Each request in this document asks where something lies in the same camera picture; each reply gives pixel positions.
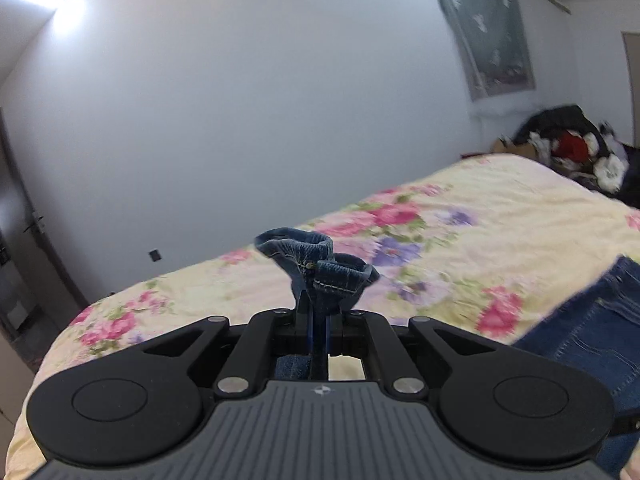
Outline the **blue denim jeans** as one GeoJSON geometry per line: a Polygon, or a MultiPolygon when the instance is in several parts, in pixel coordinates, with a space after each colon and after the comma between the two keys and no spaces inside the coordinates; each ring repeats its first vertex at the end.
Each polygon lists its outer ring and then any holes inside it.
{"type": "MultiPolygon", "coordinates": [[[[317,232],[277,228],[255,238],[255,248],[290,277],[296,300],[327,316],[348,311],[379,278],[364,260],[334,252],[317,232]]],[[[639,265],[620,256],[595,283],[557,307],[512,344],[579,368],[606,385],[616,410],[639,407],[639,265]]]]}

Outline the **cardboard box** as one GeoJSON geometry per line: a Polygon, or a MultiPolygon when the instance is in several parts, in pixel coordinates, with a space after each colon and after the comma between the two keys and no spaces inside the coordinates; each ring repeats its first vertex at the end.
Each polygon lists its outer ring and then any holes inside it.
{"type": "Polygon", "coordinates": [[[542,163],[541,156],[534,144],[530,142],[514,144],[510,139],[498,138],[489,150],[490,154],[509,154],[524,157],[542,163]]]}

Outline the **pile of dark clothes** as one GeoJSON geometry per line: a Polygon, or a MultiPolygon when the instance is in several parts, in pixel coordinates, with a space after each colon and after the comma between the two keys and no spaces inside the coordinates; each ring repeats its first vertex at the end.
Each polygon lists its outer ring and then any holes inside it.
{"type": "Polygon", "coordinates": [[[595,125],[576,104],[530,116],[510,145],[533,148],[538,162],[590,191],[639,206],[638,148],[623,143],[606,122],[595,125]]]}

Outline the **grey patterned window curtain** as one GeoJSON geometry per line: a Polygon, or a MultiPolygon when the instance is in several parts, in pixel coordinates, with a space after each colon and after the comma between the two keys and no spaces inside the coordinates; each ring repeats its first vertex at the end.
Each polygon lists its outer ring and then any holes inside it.
{"type": "Polygon", "coordinates": [[[473,101],[536,88],[518,0],[438,0],[473,101]]]}

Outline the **black wall socket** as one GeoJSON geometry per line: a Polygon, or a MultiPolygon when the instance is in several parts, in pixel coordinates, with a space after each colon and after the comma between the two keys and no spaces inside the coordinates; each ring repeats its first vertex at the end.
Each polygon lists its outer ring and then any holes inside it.
{"type": "Polygon", "coordinates": [[[160,251],[158,249],[153,249],[149,252],[149,256],[153,262],[160,261],[162,256],[160,255],[160,251]]]}

